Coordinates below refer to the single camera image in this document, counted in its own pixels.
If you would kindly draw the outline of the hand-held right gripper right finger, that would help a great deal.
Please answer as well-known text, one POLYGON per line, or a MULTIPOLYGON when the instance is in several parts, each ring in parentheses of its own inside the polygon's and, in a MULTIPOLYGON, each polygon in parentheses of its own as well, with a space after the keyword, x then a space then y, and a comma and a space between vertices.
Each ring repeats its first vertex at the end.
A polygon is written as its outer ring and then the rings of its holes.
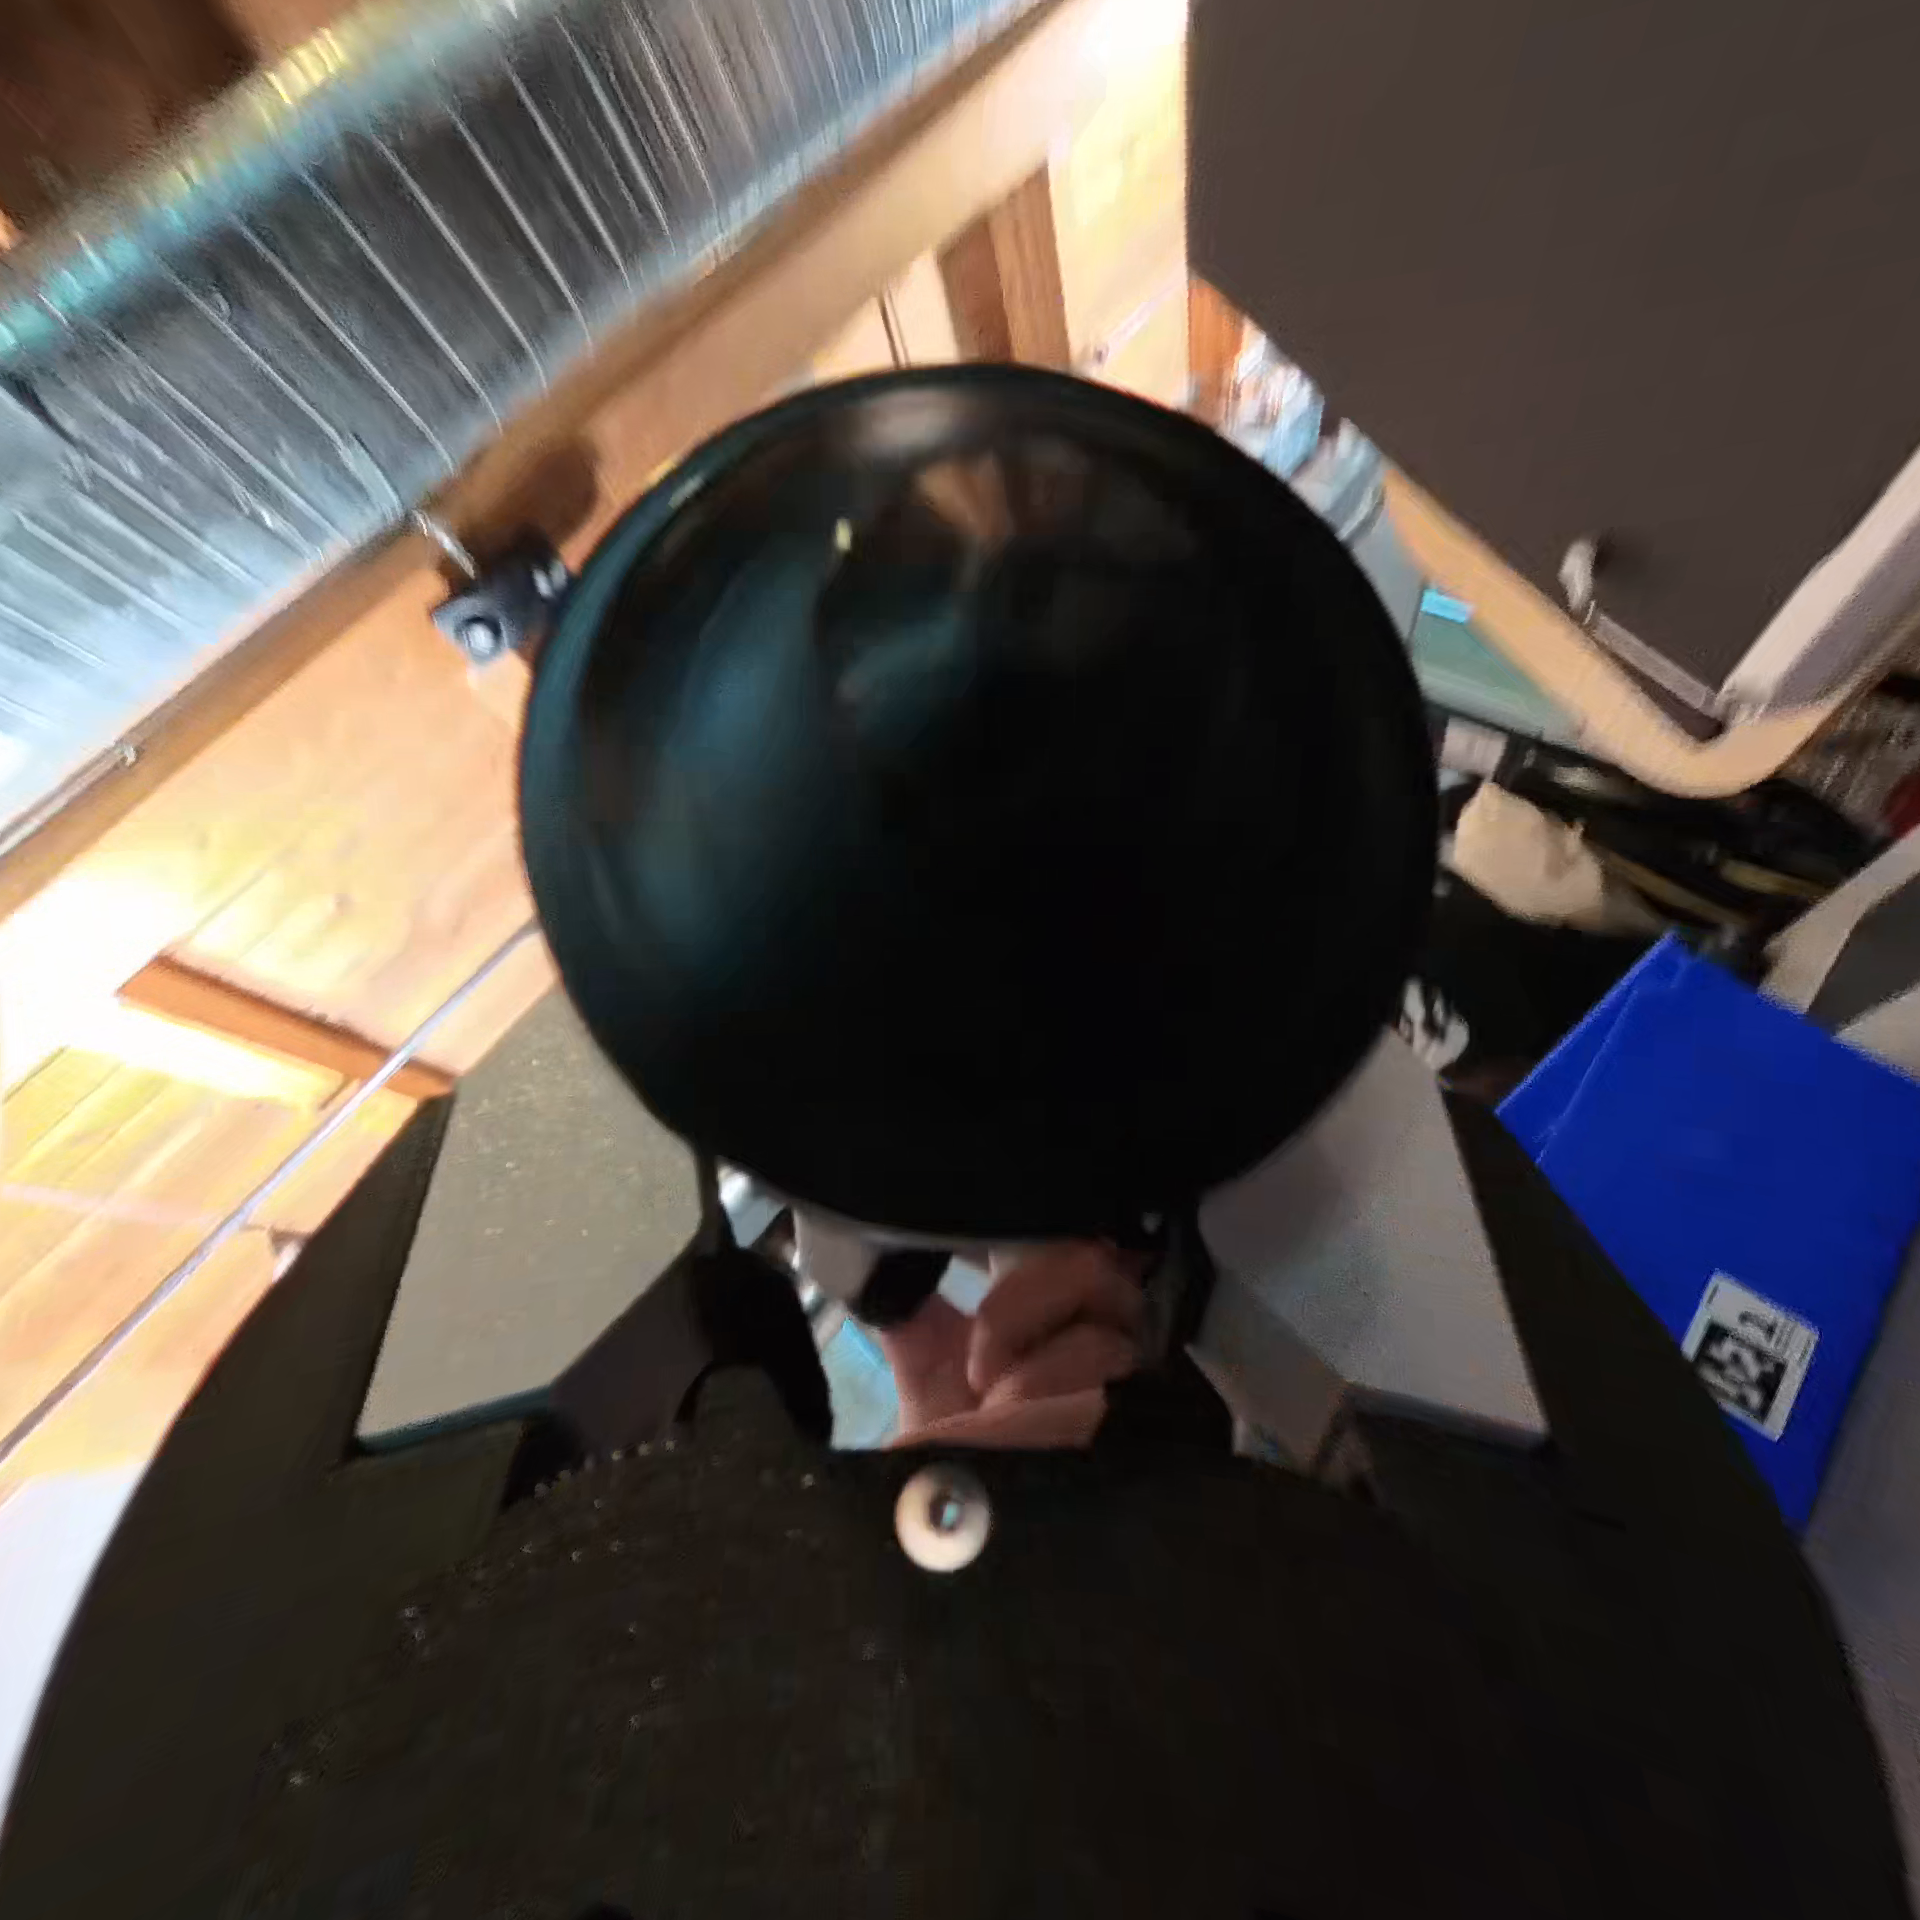
POLYGON ((1327 1468, 1366 1415, 1548 1439, 1442 1086, 1397 1031, 1175 1224, 1146 1301, 1150 1355, 1188 1355, 1269 1467, 1327 1468))

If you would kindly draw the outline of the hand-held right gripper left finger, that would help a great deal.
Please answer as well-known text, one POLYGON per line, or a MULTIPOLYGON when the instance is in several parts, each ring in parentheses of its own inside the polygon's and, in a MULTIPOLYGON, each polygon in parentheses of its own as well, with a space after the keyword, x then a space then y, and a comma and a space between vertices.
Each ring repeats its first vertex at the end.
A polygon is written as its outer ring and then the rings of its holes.
POLYGON ((674 1444, 734 1371, 829 1446, 798 1284, 730 1220, 714 1162, 642 1110, 567 995, 543 995, 452 1093, 363 1454, 502 1429, 512 1468, 588 1468, 674 1444))

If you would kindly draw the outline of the blue plastic storage bin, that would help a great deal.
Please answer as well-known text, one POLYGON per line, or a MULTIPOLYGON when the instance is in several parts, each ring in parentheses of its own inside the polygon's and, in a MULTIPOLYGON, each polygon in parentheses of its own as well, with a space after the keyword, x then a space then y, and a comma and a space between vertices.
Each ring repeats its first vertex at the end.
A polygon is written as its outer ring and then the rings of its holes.
POLYGON ((1497 1118, 1803 1531, 1915 1235, 1915 1080, 1665 936, 1497 1118))

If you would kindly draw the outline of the black rubber suction cup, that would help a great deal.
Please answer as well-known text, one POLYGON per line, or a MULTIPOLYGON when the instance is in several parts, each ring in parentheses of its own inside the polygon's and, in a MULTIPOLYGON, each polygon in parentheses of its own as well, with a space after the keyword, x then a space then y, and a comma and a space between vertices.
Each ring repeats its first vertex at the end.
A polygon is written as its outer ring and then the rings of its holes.
POLYGON ((520 846, 684 1147, 931 1242, 1125 1232, 1307 1130, 1424 944, 1435 777, 1347 546, 1031 366, 728 423, 581 566, 520 846))

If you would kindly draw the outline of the person's left hand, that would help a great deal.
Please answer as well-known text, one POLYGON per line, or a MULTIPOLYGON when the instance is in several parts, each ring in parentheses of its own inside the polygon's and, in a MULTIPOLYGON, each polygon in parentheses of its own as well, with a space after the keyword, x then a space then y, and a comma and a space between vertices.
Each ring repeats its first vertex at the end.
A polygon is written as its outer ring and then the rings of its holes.
POLYGON ((898 1389, 894 1446, 1086 1446, 1108 1389, 1146 1346, 1146 1261, 1109 1242, 1031 1242, 988 1254, 975 1309, 932 1292, 878 1331, 898 1389))

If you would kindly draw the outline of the beige bag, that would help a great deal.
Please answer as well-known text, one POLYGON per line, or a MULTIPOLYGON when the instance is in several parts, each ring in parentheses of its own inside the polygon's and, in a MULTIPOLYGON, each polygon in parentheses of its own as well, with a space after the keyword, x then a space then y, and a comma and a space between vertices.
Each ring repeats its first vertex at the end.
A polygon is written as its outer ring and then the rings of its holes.
POLYGON ((1442 866, 1508 919, 1597 933, 1650 936, 1651 907, 1587 846, 1584 834, 1496 780, 1464 802, 1442 866))

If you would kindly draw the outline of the black yellow-striped bag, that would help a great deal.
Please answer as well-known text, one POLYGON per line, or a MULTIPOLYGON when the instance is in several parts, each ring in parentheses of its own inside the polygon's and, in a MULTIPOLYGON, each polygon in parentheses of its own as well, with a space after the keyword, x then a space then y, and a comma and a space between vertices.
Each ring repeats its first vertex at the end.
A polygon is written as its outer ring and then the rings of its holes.
POLYGON ((1766 940, 1885 851, 1885 835, 1791 780, 1677 796, 1572 749, 1465 723, 1442 731, 1435 780, 1442 843, 1477 784, 1496 780, 1578 827, 1607 871, 1651 907, 1657 933, 1766 940))

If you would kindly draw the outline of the black clamp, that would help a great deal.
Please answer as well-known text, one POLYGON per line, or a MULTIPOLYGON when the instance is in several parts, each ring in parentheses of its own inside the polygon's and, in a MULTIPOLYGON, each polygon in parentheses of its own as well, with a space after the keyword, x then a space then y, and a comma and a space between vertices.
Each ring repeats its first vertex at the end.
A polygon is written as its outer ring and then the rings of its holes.
POLYGON ((477 574, 430 609, 430 620, 472 666, 535 663, 567 591, 566 554, 544 533, 524 528, 512 546, 483 558, 477 574))

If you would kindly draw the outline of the wood-rimmed dark board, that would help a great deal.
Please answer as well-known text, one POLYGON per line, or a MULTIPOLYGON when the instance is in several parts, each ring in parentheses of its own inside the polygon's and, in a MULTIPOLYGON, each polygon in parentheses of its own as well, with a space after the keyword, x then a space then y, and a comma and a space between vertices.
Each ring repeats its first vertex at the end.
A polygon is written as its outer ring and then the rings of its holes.
POLYGON ((1915 456, 1915 4, 1195 4, 1188 255, 1618 766, 1915 456))

